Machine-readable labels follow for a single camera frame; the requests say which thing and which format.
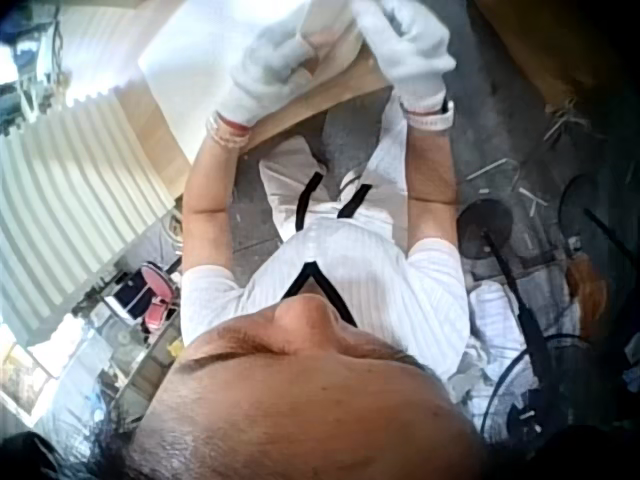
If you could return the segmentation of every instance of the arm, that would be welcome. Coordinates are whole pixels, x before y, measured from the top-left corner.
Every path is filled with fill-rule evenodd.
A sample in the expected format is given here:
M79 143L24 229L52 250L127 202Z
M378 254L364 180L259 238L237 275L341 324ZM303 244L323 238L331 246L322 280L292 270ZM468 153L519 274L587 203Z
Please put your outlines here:
M311 75L300 68L316 56L297 35L304 13L304 8L298 8L258 35L231 72L232 85L207 122L209 135L200 147L184 194L185 272L202 265L231 268L227 209L239 150L248 143L256 122L311 86Z
M359 0L353 11L409 124L409 249L425 238L457 245L456 182L449 138L443 133L454 116L443 80L456 65L447 51L449 30L413 0Z
M184 272L201 265L231 269L233 249L229 199L236 176L237 148L207 136L193 164L182 207Z
M458 245L456 181L448 135L409 128L409 250L425 238Z

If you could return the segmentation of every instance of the nose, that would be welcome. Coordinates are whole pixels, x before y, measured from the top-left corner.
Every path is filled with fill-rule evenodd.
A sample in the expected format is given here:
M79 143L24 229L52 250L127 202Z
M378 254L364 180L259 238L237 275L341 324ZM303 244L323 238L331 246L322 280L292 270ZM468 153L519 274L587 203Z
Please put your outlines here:
M298 295L283 301L273 322L278 336L294 353L337 352L344 344L338 312L319 295Z

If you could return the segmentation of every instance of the man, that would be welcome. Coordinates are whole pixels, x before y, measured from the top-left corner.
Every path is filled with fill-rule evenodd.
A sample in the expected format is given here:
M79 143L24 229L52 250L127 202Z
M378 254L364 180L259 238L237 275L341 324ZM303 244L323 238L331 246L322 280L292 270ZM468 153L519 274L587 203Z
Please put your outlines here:
M382 4L353 8L408 123L406 187L368 169L331 203L304 141L284 143L260 168L285 243L237 285L227 207L239 149L260 118L310 88L303 64L315 56L295 15L267 29L234 72L187 185L186 349L135 434L136 471L478 475L480 442L442 383L469 339L446 134L454 111L442 77L455 67L449 32L414 1Z

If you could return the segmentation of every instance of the white watch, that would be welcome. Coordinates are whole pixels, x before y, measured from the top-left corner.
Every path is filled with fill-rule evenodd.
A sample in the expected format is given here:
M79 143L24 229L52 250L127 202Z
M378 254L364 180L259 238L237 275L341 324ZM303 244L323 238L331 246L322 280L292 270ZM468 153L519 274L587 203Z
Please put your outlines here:
M443 132L453 127L455 104L451 100L445 101L442 112L437 115L417 115L405 110L405 117L413 128L429 132Z

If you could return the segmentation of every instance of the striped shirt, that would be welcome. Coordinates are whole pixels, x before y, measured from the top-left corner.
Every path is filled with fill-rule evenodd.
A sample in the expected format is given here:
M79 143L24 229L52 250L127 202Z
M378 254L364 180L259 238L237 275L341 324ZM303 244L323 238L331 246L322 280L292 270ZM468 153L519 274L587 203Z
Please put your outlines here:
M326 217L291 237L246 288L222 267L189 270L181 303L185 345L222 322L280 302L310 261L333 283L360 329L405 349L443 380L456 372L470 338L456 248L426 239L406 256L355 220Z

